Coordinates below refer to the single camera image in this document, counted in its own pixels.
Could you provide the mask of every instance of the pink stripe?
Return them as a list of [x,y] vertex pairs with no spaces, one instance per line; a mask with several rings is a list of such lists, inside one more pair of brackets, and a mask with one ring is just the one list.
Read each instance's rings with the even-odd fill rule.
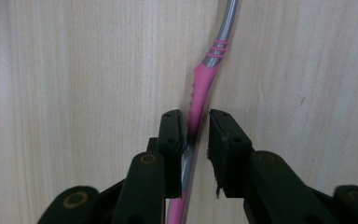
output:
[[218,48],[218,47],[214,47],[214,46],[211,46],[211,49],[216,50],[216,51],[223,51],[223,52],[227,51],[227,49],[222,49],[222,48]]
[[220,59],[225,57],[221,54],[212,54],[212,53],[207,53],[206,56],[211,57],[211,58],[220,58]]
[[186,192],[182,191],[182,198],[171,199],[168,216],[169,224],[182,224],[182,217],[185,211]]
[[224,45],[228,45],[228,43],[229,43],[226,40],[214,40],[213,42],[216,43],[216,44],[224,44]]

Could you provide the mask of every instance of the wooden wall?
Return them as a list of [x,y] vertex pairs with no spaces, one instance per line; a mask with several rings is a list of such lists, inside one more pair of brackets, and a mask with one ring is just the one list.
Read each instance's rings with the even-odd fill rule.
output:
[[[226,1],[0,1],[0,223],[36,223],[76,185],[104,190],[186,114]],[[241,1],[208,108],[327,194],[358,185],[358,0]],[[215,199],[208,122],[187,223],[244,223]]]

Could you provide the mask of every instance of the pink toothbrush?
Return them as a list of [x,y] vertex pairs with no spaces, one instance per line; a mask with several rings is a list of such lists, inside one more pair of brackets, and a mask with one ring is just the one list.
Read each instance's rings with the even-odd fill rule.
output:
[[189,195],[189,182],[195,167],[196,141],[200,127],[203,106],[213,79],[219,69],[220,62],[227,51],[228,38],[234,22],[237,0],[227,0],[226,13],[219,33],[209,52],[202,62],[194,69],[193,93],[191,94],[190,111],[187,121],[186,158],[182,161],[182,198],[170,200],[168,223],[181,224],[185,216],[186,202]]

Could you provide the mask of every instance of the light wood panel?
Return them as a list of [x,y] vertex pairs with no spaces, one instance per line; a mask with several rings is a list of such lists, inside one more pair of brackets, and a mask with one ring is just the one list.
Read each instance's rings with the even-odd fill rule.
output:
[[[226,1],[0,1],[0,223],[35,223],[75,185],[104,190],[188,110]],[[358,185],[358,0],[241,1],[208,108],[331,194]],[[216,200],[208,123],[187,223],[243,223]]]

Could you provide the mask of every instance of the pink rubber grip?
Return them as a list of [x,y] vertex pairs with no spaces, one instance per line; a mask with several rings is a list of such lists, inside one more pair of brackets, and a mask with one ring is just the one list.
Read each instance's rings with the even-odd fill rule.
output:
[[194,69],[193,93],[187,123],[187,134],[190,136],[197,135],[206,96],[218,69],[219,64],[210,68],[203,63],[200,63],[199,66]]

